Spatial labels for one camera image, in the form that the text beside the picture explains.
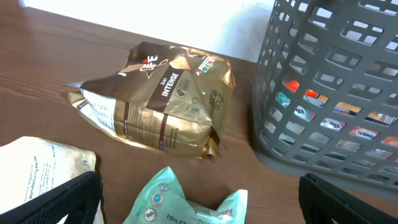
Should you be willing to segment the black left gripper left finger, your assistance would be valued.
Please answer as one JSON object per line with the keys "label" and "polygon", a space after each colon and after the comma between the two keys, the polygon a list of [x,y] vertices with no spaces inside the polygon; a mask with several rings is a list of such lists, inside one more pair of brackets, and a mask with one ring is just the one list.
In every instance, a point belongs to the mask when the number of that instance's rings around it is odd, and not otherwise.
{"label": "black left gripper left finger", "polygon": [[103,184],[99,175],[88,171],[3,213],[1,223],[58,223],[66,218],[65,223],[89,224],[94,222],[102,198]]}

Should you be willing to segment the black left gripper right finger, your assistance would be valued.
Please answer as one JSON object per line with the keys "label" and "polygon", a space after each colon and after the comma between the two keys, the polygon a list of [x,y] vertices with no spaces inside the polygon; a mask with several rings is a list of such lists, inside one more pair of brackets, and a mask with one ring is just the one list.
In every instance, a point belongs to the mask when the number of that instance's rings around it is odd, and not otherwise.
{"label": "black left gripper right finger", "polygon": [[397,224],[397,218],[311,173],[299,180],[298,201],[306,224]]}

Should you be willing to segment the colourful tissue multipack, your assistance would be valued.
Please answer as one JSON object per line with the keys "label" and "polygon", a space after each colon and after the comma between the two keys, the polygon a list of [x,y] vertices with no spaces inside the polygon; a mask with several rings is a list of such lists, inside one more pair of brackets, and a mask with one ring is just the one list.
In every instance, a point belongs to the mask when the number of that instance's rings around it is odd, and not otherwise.
{"label": "colourful tissue multipack", "polygon": [[[357,167],[369,170],[375,168],[397,174],[397,153],[385,149],[386,146],[397,147],[397,136],[386,136],[379,144],[373,146],[381,136],[379,131],[362,126],[350,128],[348,123],[329,117],[316,123],[315,118],[319,115],[320,113],[316,114],[298,105],[293,117],[302,119],[308,127],[288,120],[285,126],[278,128],[271,121],[265,121],[264,126],[268,132],[280,132],[277,134],[277,143],[288,147],[285,150],[280,146],[274,146],[273,150],[283,156],[286,156],[288,151],[293,151],[293,161],[304,164],[313,161],[315,166],[328,170],[335,169],[336,165],[323,161],[323,158],[337,161],[338,164],[347,162],[354,167],[344,167],[341,171],[354,176],[362,174],[356,170]],[[315,126],[313,131],[309,127],[311,124]],[[307,152],[309,155],[301,156],[296,153],[298,151]]]}

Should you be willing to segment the orange pasta packet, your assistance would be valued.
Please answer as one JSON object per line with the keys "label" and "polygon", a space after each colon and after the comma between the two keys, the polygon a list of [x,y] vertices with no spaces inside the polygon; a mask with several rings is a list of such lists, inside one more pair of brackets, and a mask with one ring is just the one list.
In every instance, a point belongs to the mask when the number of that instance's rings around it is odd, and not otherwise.
{"label": "orange pasta packet", "polygon": [[[298,90],[300,83],[297,80],[289,80],[287,82],[284,82],[284,85],[290,91],[295,93]],[[303,99],[315,106],[318,106],[318,107],[323,107],[326,104],[326,102],[328,101],[328,97],[320,95],[319,93],[317,93],[311,89],[306,90],[306,92],[303,96]],[[347,104],[344,102],[339,102],[334,107],[335,112],[341,113],[341,114],[347,114],[350,116],[357,115],[361,110],[362,110],[362,108],[360,108],[360,107],[353,106],[353,105],[350,105],[350,104]],[[393,122],[397,121],[397,117],[389,116],[387,114],[373,111],[366,117],[366,120],[389,126]]]}

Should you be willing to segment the gold brown coffee bag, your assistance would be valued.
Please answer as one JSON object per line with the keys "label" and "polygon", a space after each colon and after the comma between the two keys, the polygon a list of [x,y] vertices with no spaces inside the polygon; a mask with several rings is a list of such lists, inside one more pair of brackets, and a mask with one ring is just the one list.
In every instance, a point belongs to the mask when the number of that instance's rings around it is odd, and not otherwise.
{"label": "gold brown coffee bag", "polygon": [[67,85],[62,98],[111,138],[178,156],[217,156],[235,79],[228,60],[142,42],[116,73]]}

